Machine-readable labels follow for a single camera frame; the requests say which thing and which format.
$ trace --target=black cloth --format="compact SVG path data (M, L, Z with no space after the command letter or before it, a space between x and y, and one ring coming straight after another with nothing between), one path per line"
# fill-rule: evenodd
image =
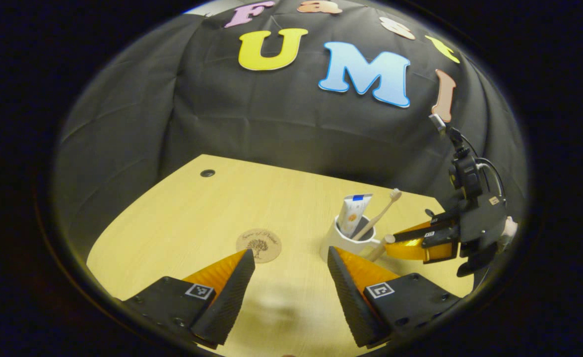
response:
M437 68L456 82L452 125L496 165L510 215L522 219L529 197L522 133L477 59L407 14L334 2L342 13L300 13L297 1L280 0L227 29L232 9L208 18L183 14L108 64L72 109L58 142L52 197L71 248L85 260L120 212L203 153L398 187L448 208L454 150L428 119L439 90ZM380 16L402 23L416 39L384 29ZM285 28L309 31L291 65L271 71L239 65L239 36L271 31L262 55L273 56ZM460 63L425 36L454 49ZM329 41L355 45L367 61L385 51L408 58L409 108L373 98L379 81L364 95L353 86L345 93L319 88ZM351 83L348 75L345 81Z

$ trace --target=toothbrush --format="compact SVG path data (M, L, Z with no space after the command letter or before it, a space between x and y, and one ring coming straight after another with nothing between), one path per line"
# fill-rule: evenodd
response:
M371 228L373 228L373 226L375 226L375 223L377 223L377 221L380 220L380 218L384 215L384 213L386 213L386 211L389 210L390 206L395 203L395 201L397 201L400 197L402 196L402 191L400 191L399 189L394 189L393 191L391 191L390 193L390 202L388 203L388 205L386 206L386 208L384 208L384 211L382 211L377 217L371 219L366 226L364 226L364 228L362 228L361 231L359 231L359 233L357 233L355 235L355 237L353 237L352 239L354 241L359 241L360 238L366 233L368 232Z
M391 244L394 242L395 242L394 235L384 236L384 238L382 238L382 241L380 242L380 245L376 246L375 249L373 249L373 251L371 251L371 253L369 253L368 257L366 257L366 260L371 261L371 262L375 262L375 260L377 260L377 258L381 257L382 254L384 254L384 252L386 251L386 244Z

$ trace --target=toothbrush bristles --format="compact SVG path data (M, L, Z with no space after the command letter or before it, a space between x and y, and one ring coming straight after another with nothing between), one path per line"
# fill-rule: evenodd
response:
M394 189L393 192L390 193L391 198L395 198L399 195L401 195L401 191L399 189Z

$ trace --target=white mug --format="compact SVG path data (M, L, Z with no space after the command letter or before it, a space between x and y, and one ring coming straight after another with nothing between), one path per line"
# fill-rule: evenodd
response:
M330 246L337 246L337 248L344 249L350 253L359 254L362 249L366 246L378 246L381 242L375 239L375 227L369 229L368 232L364 233L364 235L360 238L359 241L354 241L351 238L345 237L342 232L339 231L337 228L337 217L333 219L333 222L329 228L329 232L324 237L323 244L320 246L320 256L323 258L325 262L327 262L327 257L329 255L329 247ZM359 225L353 231L351 237L355 237L355 235L366 226L369 219L368 217L362 215L362 219L360 220Z

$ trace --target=round coaster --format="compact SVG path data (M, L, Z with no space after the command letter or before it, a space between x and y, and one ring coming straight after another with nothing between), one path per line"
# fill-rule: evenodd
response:
M236 241L236 251L252 249L254 262L266 263L278 257L282 249L280 238L266 229L250 229L239 236Z

